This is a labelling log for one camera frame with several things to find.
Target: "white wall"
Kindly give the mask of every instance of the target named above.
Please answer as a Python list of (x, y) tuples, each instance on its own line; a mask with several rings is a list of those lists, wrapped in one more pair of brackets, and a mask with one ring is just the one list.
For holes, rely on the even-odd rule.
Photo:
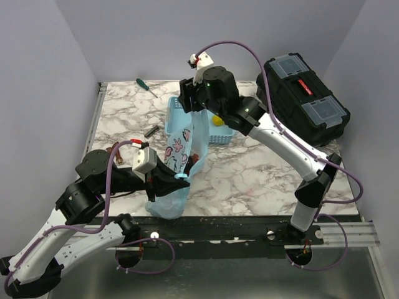
[(1, 1), (0, 41), (3, 257), (26, 245), (75, 179), (99, 86), (53, 0)]
[[(100, 81), (189, 78), (193, 52), (221, 39), (262, 60), (300, 52), (323, 75), (364, 0), (55, 0)], [(237, 46), (211, 50), (238, 79), (259, 67)]]
[(324, 79), (352, 112), (342, 156), (365, 185), (359, 206), (375, 223), (399, 295), (398, 11), (397, 0), (368, 0)]

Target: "white marble table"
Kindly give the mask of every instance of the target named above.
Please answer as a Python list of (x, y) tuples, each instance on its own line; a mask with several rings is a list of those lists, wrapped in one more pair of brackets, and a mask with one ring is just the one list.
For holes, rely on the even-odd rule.
[[(147, 84), (159, 98), (154, 98), (135, 82), (108, 84), (93, 150), (104, 150), (115, 141), (144, 139), (144, 133), (158, 125), (161, 131), (148, 141), (163, 157), (166, 108), (168, 99), (179, 94), (179, 84), (171, 81)], [(238, 88), (241, 95), (255, 97), (255, 83), (240, 82)], [(333, 142), (321, 150), (331, 154), (338, 151), (338, 146)], [(129, 147), (122, 147), (121, 155), (125, 161), (123, 166), (129, 166), (132, 158)], [(296, 204), (294, 191), (301, 181), (294, 169), (277, 154), (238, 133), (227, 146), (210, 146), (204, 170), (194, 178), (183, 215), (292, 215)], [(353, 198), (346, 175), (337, 174), (326, 198)], [(131, 213), (134, 216), (149, 216), (145, 210), (147, 200), (144, 191), (112, 199), (110, 215)], [(358, 214), (355, 204), (326, 204), (322, 212)]]

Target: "black toolbox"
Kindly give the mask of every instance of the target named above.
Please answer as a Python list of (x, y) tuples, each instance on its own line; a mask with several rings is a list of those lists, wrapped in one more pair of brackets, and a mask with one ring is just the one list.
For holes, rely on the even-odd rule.
[[(350, 112), (298, 53), (268, 60), (264, 68), (273, 112), (288, 129), (312, 146), (342, 136)], [(267, 105), (262, 74), (256, 84), (257, 97)]]

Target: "plastic bag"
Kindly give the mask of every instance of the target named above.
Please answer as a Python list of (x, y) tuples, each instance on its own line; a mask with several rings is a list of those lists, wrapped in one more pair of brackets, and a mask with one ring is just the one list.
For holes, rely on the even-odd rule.
[[(177, 173), (176, 178), (183, 178), (189, 183), (193, 176), (201, 171), (208, 154), (209, 120), (206, 110), (191, 112), (191, 123), (174, 132), (168, 138), (164, 163)], [(190, 175), (183, 173), (188, 157), (197, 154), (199, 160), (190, 170)], [(153, 216), (164, 219), (179, 218), (186, 206), (190, 187), (177, 190), (166, 196), (156, 197), (155, 202), (147, 202), (145, 209)]]

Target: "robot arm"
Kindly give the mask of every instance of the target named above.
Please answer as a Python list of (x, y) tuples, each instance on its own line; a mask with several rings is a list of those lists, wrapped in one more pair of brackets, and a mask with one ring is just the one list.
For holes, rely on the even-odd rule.
[(280, 124), (283, 131), (287, 131), (318, 158), (309, 156), (276, 128), (263, 103), (256, 98), (239, 95), (234, 75), (224, 67), (214, 66), (206, 52), (197, 58), (192, 55), (188, 63), (197, 71), (193, 78), (180, 81), (179, 102), (184, 111), (207, 109), (230, 128), (258, 140), (286, 160), (303, 178), (295, 192), (299, 202), (291, 218), (291, 228), (299, 234), (306, 232), (337, 172), (336, 168), (319, 159), (340, 164), (340, 156), (327, 156)]
[[(140, 239), (140, 228), (129, 214), (118, 216), (101, 231), (68, 246), (65, 243), (75, 234), (74, 230), (66, 227), (45, 234), (60, 225), (83, 228), (104, 209), (105, 201), (101, 193), (105, 192), (109, 159), (106, 151), (89, 152), (75, 169), (80, 179), (66, 188), (35, 237), (17, 255), (0, 259), (1, 274), (12, 275), (14, 279), (7, 289), (10, 296), (41, 296), (53, 289), (71, 268), (87, 256)], [(175, 174), (160, 161), (148, 143), (142, 143), (133, 156), (132, 168), (118, 169), (113, 164), (111, 193), (146, 190), (149, 200), (154, 200), (155, 196), (164, 196), (190, 185), (182, 179), (175, 179)]]

